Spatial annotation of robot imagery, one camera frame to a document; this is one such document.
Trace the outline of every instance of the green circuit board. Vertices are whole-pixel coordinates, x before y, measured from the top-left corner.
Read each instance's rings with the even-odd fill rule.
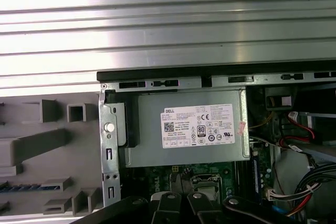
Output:
[[[158,191],[169,191],[169,177],[173,172],[182,173],[185,169],[191,169],[195,175],[219,175],[221,177],[221,198],[234,194],[234,167],[233,163],[210,163],[210,164],[192,164],[178,166],[158,166],[148,167],[149,175],[149,194],[152,195]]]

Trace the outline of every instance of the red sticker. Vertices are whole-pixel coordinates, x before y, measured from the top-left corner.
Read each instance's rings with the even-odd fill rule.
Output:
[[[246,126],[245,122],[239,122],[239,127],[238,127],[238,130],[237,130],[237,135],[239,135],[239,136],[243,135],[245,126]]]

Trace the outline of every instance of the cable bundle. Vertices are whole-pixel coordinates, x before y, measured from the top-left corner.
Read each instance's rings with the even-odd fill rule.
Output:
[[[279,140],[279,146],[280,147],[286,148],[284,146],[284,143],[285,143],[285,141],[287,139],[295,139],[295,140],[299,140],[299,141],[307,142],[307,143],[309,143],[311,139],[313,139],[313,140],[315,139],[315,137],[316,137],[315,133],[314,133],[314,131],[311,128],[305,127],[305,126],[297,123],[295,120],[293,120],[292,118],[289,117],[289,114],[286,114],[286,118],[287,118],[287,120],[291,124],[293,124],[293,125],[295,125],[295,126],[297,126],[299,128],[302,128],[302,129],[306,130],[309,133],[309,136],[306,136],[306,137],[301,137],[301,136],[283,136],[281,125],[280,125],[280,132],[282,134],[282,138]]]
[[[330,172],[336,172],[336,164],[328,164],[319,166],[310,172],[308,172],[300,181],[298,184],[295,195],[302,194],[304,192],[307,193],[307,186],[311,189],[311,192],[307,193],[307,195],[304,196],[304,199],[299,202],[295,202],[295,206],[288,214],[287,216],[292,216],[298,212],[300,212],[305,205],[308,203],[310,198],[312,197],[312,193],[321,187],[322,183],[330,182],[332,180],[336,180],[336,176],[330,175],[328,173]]]

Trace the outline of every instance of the wire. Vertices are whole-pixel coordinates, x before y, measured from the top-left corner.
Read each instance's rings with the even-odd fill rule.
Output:
[[[271,100],[272,106],[275,106],[274,98],[273,98],[273,97],[270,97],[270,100]],[[272,112],[268,115],[268,117],[267,117],[263,122],[261,122],[261,123],[258,124],[258,125],[249,127],[249,130],[250,130],[250,129],[254,129],[254,128],[258,128],[258,127],[260,127],[260,126],[265,125],[266,123],[268,123],[268,122],[272,119],[272,117],[274,116],[274,114],[275,114],[275,112],[272,111]]]
[[[314,185],[307,186],[307,189],[301,193],[298,194],[293,194],[293,195],[279,195],[279,194],[275,194],[273,192],[270,192],[270,196],[274,199],[277,200],[284,200],[284,201],[290,201],[290,200],[297,200],[297,199],[301,199],[304,198],[306,196],[308,196],[309,194],[311,194],[313,191],[316,191],[317,189],[319,189],[321,187],[321,183],[315,183]]]
[[[290,148],[284,146],[285,140],[287,140],[287,139],[300,140],[300,141],[302,141],[302,142],[306,142],[306,143],[309,142],[309,140],[308,140],[307,138],[304,138],[304,137],[299,137],[299,136],[284,136],[284,137],[282,137],[282,138],[279,140],[279,142],[278,142],[278,144],[279,144],[279,146],[280,146],[281,148],[284,148],[284,149],[290,149]]]
[[[314,131],[313,131],[311,128],[305,127],[305,126],[299,124],[298,122],[294,121],[292,118],[290,118],[290,117],[288,116],[288,114],[286,115],[286,117],[287,117],[287,119],[288,119],[288,121],[289,121],[290,123],[292,123],[292,124],[294,124],[294,125],[296,125],[296,126],[302,128],[302,129],[305,129],[306,131],[309,131],[310,134],[311,134],[311,137],[312,137],[313,139],[315,139]]]
[[[300,212],[305,207],[305,205],[308,203],[310,198],[311,198],[311,194],[306,196],[305,199],[301,202],[301,204],[298,205],[296,208],[294,208],[290,213],[288,213],[287,216],[290,217],[290,216]]]
[[[277,182],[278,182],[280,191],[281,191],[282,194],[284,195],[284,194],[285,194],[285,191],[284,191],[284,189],[282,188],[282,186],[281,186],[281,184],[280,184],[280,180],[279,180],[278,172],[277,172],[277,169],[275,168],[275,161],[274,161],[273,164],[272,164],[272,168],[274,169],[275,178],[277,179]]]
[[[254,139],[254,140],[257,140],[257,141],[261,141],[261,142],[270,144],[270,145],[273,145],[273,146],[275,146],[275,147],[278,147],[278,145],[276,145],[275,143],[271,143],[270,141],[267,141],[266,139],[263,139],[263,138],[258,137],[258,136],[250,136],[250,138],[252,138],[252,139]]]
[[[305,205],[308,203],[308,201],[312,197],[312,193],[307,192],[307,190],[303,188],[307,187],[308,190],[315,191],[321,187],[322,183],[336,180],[336,176],[326,174],[326,173],[330,173],[334,171],[336,171],[336,164],[328,164],[328,165],[318,166],[312,169],[311,171],[309,171],[308,173],[306,173],[304,177],[301,179],[301,181],[299,182],[299,184],[297,185],[295,194],[297,196],[299,195],[301,196],[301,194],[303,195],[304,193],[307,193],[307,195],[305,196],[304,200],[302,200],[302,202],[298,206],[294,207],[294,209],[292,209],[292,211],[290,211],[290,213],[287,214],[287,216],[292,216],[296,213],[299,213],[301,210],[303,210]]]

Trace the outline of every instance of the slot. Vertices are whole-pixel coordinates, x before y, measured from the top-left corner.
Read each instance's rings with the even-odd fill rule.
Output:
[[[114,187],[111,186],[108,188],[109,199],[114,198]]]
[[[228,83],[254,82],[253,76],[232,76],[228,78]]]
[[[121,82],[119,83],[119,89],[132,89],[132,88],[145,88],[145,81],[133,81],[133,82]]]
[[[48,212],[48,211],[62,211],[62,208],[61,208],[61,207],[47,208],[47,209],[46,209],[46,212]]]
[[[295,73],[293,75],[290,74],[282,74],[281,75],[281,79],[282,80],[290,80],[290,79],[294,79],[294,80],[303,80],[303,73]]]
[[[212,88],[212,77],[211,76],[201,76],[202,88]]]
[[[316,73],[314,73],[314,78],[315,79],[329,78],[329,77],[330,77],[330,72],[316,72]]]
[[[112,160],[112,149],[111,148],[106,149],[106,159]]]
[[[160,87],[160,86],[166,86],[166,87],[178,87],[179,83],[178,80],[166,80],[164,82],[161,81],[153,81],[152,83],[153,87]]]

